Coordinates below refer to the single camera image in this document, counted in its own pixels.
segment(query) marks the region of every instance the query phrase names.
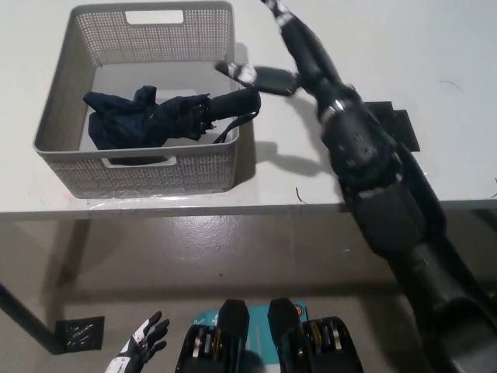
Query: concrete floor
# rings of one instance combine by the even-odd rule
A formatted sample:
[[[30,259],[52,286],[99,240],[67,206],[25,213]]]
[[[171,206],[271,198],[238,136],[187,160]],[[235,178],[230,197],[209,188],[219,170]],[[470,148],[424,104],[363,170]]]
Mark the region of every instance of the concrete floor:
[[[497,235],[464,212],[449,214],[449,232],[492,286]],[[429,371],[410,308],[349,214],[4,222],[0,281],[51,325],[106,317],[103,350],[54,357],[1,314],[0,372],[104,372],[157,310],[171,319],[169,345],[144,372],[174,372],[195,316],[226,298],[281,296],[306,301],[311,318],[341,317],[366,372]]]

